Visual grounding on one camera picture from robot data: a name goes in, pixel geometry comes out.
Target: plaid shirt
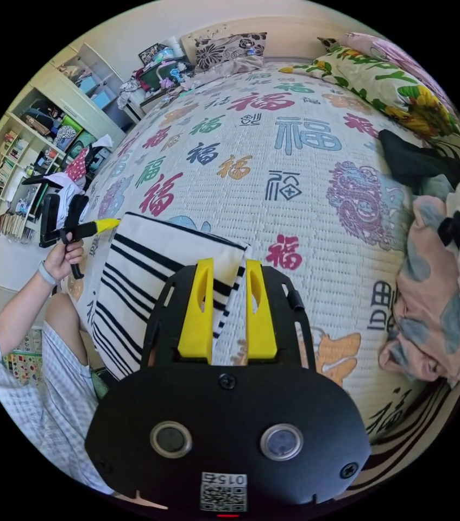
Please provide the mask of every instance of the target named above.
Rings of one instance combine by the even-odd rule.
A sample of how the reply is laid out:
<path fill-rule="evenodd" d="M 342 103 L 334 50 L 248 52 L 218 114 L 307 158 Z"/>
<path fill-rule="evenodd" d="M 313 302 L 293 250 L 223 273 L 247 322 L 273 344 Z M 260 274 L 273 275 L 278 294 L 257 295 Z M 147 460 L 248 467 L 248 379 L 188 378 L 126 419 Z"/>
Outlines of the plaid shirt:
<path fill-rule="evenodd" d="M 82 366 L 54 330 L 42 332 L 43 380 L 22 384 L 3 364 L 0 401 L 24 436 L 71 478 L 113 494 L 85 451 L 85 436 L 98 400 L 90 368 Z"/>

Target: white watch strap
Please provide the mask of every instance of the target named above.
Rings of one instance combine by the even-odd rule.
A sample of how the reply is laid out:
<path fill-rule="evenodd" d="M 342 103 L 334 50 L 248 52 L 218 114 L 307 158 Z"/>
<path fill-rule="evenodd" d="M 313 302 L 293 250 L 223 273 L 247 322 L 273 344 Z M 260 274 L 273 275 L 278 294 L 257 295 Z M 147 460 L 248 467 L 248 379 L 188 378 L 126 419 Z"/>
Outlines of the white watch strap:
<path fill-rule="evenodd" d="M 38 271 L 40 275 L 52 286 L 56 286 L 58 281 L 47 271 L 43 261 L 38 265 Z"/>

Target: picture frame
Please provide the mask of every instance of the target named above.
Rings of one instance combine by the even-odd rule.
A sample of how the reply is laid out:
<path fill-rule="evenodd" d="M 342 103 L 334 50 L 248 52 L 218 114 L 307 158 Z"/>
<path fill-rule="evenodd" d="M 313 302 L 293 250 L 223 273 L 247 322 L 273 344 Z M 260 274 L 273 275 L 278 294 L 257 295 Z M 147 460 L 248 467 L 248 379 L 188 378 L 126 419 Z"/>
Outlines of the picture frame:
<path fill-rule="evenodd" d="M 163 45 L 162 43 L 155 43 L 148 49 L 145 49 L 143 52 L 139 53 L 138 56 L 143 62 L 143 67 L 146 67 L 152 61 L 152 58 L 163 49 L 166 49 L 166 45 Z"/>

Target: bed sheet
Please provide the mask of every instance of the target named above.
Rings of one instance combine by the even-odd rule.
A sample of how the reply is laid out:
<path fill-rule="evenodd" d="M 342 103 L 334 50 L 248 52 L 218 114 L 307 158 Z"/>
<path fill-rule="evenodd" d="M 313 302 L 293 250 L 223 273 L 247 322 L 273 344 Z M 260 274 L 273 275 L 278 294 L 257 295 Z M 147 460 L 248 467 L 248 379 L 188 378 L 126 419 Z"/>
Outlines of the bed sheet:
<path fill-rule="evenodd" d="M 351 92 L 283 65 L 156 107 L 92 183 L 86 220 L 131 211 L 249 243 L 299 290 L 318 370 L 350 393 L 373 439 L 424 387 L 377 361 L 412 222 L 411 194 L 391 179 L 377 134 L 423 142 Z M 65 285 L 89 330 L 113 236 L 86 241 L 85 278 Z M 215 364 L 245 363 L 244 297 Z"/>

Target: sticker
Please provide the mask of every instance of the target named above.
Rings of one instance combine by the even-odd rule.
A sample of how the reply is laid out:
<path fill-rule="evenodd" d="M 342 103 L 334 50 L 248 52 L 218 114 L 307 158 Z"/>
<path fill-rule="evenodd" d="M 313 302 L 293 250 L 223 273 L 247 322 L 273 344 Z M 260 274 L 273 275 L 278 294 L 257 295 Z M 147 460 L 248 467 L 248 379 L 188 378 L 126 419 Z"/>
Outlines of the sticker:
<path fill-rule="evenodd" d="M 200 509 L 206 512 L 246 512 L 247 486 L 246 474 L 203 472 Z"/>

